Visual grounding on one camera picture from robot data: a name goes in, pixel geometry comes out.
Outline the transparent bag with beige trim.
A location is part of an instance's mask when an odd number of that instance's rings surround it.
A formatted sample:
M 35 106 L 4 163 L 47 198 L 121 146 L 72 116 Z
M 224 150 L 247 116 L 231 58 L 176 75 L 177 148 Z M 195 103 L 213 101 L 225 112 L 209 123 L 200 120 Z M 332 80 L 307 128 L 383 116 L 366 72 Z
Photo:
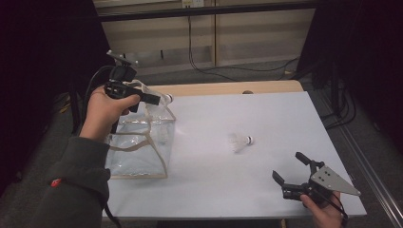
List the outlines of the transparent bag with beige trim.
M 133 87 L 136 82 L 140 81 L 125 84 Z M 106 168 L 114 179 L 167 176 L 176 122 L 169 105 L 140 101 L 115 123 L 106 158 Z

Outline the black stand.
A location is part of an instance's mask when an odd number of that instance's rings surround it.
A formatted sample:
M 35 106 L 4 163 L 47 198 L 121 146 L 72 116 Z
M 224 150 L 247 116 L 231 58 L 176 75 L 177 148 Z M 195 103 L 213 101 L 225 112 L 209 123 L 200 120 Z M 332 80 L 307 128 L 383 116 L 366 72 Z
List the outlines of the black stand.
M 340 115 L 338 85 L 339 85 L 339 77 L 338 77 L 337 65 L 336 62 L 333 62 L 332 79 L 331 79 L 331 105 L 332 110 L 336 116 Z

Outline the white feather shuttlecock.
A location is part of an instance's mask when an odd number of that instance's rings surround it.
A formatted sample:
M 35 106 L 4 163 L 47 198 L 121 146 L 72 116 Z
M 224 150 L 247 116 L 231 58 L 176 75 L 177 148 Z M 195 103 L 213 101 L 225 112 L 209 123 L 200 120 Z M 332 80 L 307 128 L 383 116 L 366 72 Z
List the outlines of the white feather shuttlecock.
M 228 138 L 229 146 L 234 153 L 239 153 L 246 146 L 252 145 L 254 140 L 251 136 L 244 136 L 237 133 L 231 133 Z
M 158 105 L 169 105 L 173 102 L 173 96 L 171 94 L 161 93 L 157 90 L 151 89 L 150 87 L 141 82 L 134 83 L 133 87 L 140 89 L 141 92 L 160 96 L 161 100 Z

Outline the white wall socket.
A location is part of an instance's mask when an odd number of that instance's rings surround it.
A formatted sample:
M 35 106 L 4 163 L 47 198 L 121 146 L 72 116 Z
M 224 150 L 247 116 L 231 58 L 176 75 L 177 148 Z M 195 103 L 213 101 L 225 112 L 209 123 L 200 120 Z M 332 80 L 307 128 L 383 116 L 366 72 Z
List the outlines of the white wall socket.
M 182 7 L 188 8 L 202 8 L 204 6 L 204 0 L 182 0 Z

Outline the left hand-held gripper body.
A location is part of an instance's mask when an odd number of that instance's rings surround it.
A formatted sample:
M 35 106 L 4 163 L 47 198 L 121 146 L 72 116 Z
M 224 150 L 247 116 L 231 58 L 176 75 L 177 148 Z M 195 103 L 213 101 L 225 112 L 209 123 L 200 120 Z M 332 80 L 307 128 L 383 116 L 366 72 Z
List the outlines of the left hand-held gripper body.
M 142 97 L 143 92 L 140 89 L 125 84 L 125 82 L 131 82 L 137 74 L 137 71 L 131 67 L 132 62 L 128 61 L 123 54 L 119 55 L 111 50 L 106 54 L 119 62 L 109 73 L 108 82 L 105 84 L 106 94 L 113 99 L 122 99 L 134 94 Z

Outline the person's right hand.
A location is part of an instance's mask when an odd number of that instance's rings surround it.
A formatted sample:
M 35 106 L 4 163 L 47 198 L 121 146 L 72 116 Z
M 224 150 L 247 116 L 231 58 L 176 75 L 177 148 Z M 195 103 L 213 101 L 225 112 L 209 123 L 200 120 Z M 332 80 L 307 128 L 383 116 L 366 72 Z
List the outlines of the person's right hand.
M 311 211 L 315 228 L 342 228 L 342 214 L 334 206 L 319 207 L 307 195 L 300 200 Z

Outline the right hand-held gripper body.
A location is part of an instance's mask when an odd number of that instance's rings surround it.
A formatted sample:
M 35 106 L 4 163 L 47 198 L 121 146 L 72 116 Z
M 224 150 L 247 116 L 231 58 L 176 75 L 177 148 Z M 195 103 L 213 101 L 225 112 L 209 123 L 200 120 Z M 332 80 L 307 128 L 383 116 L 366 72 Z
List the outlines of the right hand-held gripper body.
M 286 200 L 300 200 L 302 194 L 307 195 L 315 204 L 329 203 L 334 192 L 360 196 L 361 192 L 341 178 L 338 173 L 324 162 L 311 161 L 309 179 L 303 184 L 286 183 L 280 179 L 282 195 Z

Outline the person's left hand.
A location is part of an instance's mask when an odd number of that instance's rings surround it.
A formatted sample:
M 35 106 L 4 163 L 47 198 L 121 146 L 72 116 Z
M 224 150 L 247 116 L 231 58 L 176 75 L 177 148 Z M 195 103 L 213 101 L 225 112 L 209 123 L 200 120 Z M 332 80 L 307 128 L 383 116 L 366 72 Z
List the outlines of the person's left hand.
M 90 96 L 86 119 L 79 136 L 103 143 L 122 115 L 127 115 L 129 108 L 140 102 L 139 95 L 130 95 L 122 99 L 112 99 L 106 95 L 102 86 L 96 88 Z

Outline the black curtain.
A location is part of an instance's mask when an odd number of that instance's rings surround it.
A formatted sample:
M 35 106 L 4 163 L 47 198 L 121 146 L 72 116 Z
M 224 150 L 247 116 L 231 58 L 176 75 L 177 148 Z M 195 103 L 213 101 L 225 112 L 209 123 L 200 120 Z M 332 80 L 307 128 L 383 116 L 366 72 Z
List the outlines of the black curtain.
M 317 0 L 297 70 L 336 71 L 403 153 L 403 0 Z
M 93 0 L 0 0 L 0 195 L 51 119 L 53 99 L 113 61 Z

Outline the beige wooden cabinet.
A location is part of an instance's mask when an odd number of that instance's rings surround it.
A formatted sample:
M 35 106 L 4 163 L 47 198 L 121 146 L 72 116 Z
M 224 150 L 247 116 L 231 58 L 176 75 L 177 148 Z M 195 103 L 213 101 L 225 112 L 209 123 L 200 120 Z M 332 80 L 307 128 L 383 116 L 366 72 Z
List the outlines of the beige wooden cabinet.
M 204 0 L 204 7 L 300 0 Z M 93 0 L 99 14 L 190 10 L 182 0 Z M 244 12 L 103 22 L 112 51 L 134 62 L 140 75 L 193 67 L 294 59 L 302 52 L 313 9 Z

